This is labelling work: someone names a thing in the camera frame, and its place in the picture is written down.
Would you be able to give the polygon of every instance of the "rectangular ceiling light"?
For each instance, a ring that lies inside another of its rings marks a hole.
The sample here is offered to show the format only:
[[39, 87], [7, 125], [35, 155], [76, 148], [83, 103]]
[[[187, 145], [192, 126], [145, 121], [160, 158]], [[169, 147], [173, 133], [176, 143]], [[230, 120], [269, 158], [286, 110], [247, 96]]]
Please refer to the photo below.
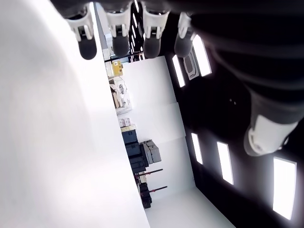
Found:
[[184, 77], [182, 76], [179, 60], [176, 55], [172, 58], [172, 60], [180, 87], [183, 87], [185, 85], [185, 80]]
[[199, 70], [202, 76], [211, 74], [211, 68], [208, 61], [208, 56], [205, 50], [205, 46], [201, 38], [196, 35], [193, 40], [193, 47], [195, 50], [196, 59], [199, 63]]
[[133, 14], [133, 20], [135, 22], [135, 27], [137, 27], [137, 21], [136, 21], [136, 18], [135, 18], [135, 15]]
[[296, 162], [274, 157], [273, 210], [291, 219], [295, 198]]
[[139, 12], [137, 1], [135, 0], [134, 3], [135, 3], [135, 7], [136, 7], [137, 12]]
[[132, 26], [132, 30], [133, 30], [133, 35], [134, 37], [136, 38], [136, 34], [135, 34], [135, 30], [134, 30], [134, 27]]
[[228, 145], [218, 142], [219, 161], [222, 168], [223, 179], [233, 184], [232, 168]]
[[191, 136], [192, 136], [196, 160], [198, 161], [198, 163], [203, 164], [203, 159], [201, 157], [201, 152], [200, 152], [200, 144], [199, 144], [198, 135], [191, 133]]
[[134, 42], [134, 38], [133, 38], [133, 35], [132, 35], [131, 37], [132, 37], [132, 42], [133, 42], [133, 45], [135, 46], [135, 42]]

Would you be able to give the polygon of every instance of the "cardboard box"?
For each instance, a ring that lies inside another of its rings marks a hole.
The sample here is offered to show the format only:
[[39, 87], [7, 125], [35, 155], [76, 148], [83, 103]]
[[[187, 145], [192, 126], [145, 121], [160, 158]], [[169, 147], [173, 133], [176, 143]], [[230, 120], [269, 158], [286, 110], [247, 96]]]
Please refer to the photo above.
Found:
[[136, 126], [135, 125], [129, 126], [129, 131], [131, 131], [131, 130], [136, 130]]
[[129, 131], [129, 127], [122, 127], [121, 130], [122, 130], [122, 132], [127, 132], [127, 131]]

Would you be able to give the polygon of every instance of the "white wall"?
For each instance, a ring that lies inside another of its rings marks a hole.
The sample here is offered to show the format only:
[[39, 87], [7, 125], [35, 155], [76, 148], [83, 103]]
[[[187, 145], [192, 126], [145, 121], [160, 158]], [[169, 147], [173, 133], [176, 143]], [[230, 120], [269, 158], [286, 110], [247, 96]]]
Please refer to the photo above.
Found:
[[118, 118], [130, 118], [139, 142], [152, 139], [162, 161], [147, 171], [164, 169], [147, 176], [149, 189], [168, 188], [152, 194], [161, 199], [195, 186], [185, 140], [181, 112], [176, 102], [165, 57], [137, 61], [123, 66], [123, 76], [133, 110]]
[[49, 1], [1, 6], [0, 227], [148, 228], [96, 23], [87, 61]]
[[234, 228], [197, 188], [154, 200], [145, 211], [151, 228]]
[[164, 170], [146, 176], [148, 187], [149, 189], [168, 187], [151, 193], [152, 199], [163, 199], [195, 187], [186, 139], [183, 137], [157, 144], [157, 146], [161, 152], [161, 162], [150, 165], [147, 171]]

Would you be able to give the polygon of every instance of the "black ceiling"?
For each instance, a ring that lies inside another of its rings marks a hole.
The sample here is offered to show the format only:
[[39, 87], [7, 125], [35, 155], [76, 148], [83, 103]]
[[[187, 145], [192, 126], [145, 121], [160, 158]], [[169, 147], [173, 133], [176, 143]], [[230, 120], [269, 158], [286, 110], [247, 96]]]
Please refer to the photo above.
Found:
[[[236, 226], [304, 227], [303, 152], [304, 122], [290, 135], [279, 152], [250, 157], [243, 147], [249, 126], [250, 94], [243, 84], [218, 64], [209, 50], [212, 74], [189, 80], [179, 87], [172, 57], [166, 55], [176, 99], [186, 130], [193, 174], [199, 190]], [[199, 136], [203, 165], [195, 158], [191, 133]], [[222, 179], [217, 141], [229, 145], [234, 185]], [[296, 192], [292, 220], [272, 211], [273, 157], [297, 162]]]

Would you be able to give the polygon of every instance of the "black pole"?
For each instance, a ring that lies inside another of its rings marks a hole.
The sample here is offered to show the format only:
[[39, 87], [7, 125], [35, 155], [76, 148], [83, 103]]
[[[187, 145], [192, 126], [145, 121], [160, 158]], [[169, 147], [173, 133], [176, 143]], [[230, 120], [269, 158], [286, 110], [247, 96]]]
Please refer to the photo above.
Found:
[[154, 173], [154, 172], [159, 172], [159, 171], [162, 171], [162, 170], [163, 170], [163, 169], [155, 170], [155, 171], [151, 171], [151, 172], [145, 172], [145, 173], [138, 174], [138, 175], [134, 175], [134, 176], [140, 177], [140, 176], [143, 176], [143, 175], [148, 175], [148, 174], [151, 174], [151, 173]]
[[[121, 57], [121, 58], [126, 58], [126, 57], [131, 57], [131, 56], [136, 56], [136, 55], [139, 55], [139, 54], [142, 54], [142, 52], [138, 52], [138, 53], [133, 53], [132, 55], [127, 55], [127, 56], [124, 56], [124, 57]], [[108, 59], [108, 60], [105, 60], [104, 62], [107, 63], [107, 62], [112, 62], [112, 61], [115, 61], [115, 60], [118, 60], [118, 59], [121, 59], [119, 57], [115, 57], [115, 58], [111, 58], [111, 59]]]
[[159, 189], [153, 189], [153, 190], [151, 190], [151, 191], [149, 191], [149, 192], [155, 192], [155, 191], [158, 191], [158, 190], [162, 190], [162, 189], [165, 189], [165, 188], [167, 188], [168, 186], [165, 186], [165, 187], [161, 187], [161, 188], [159, 188]]

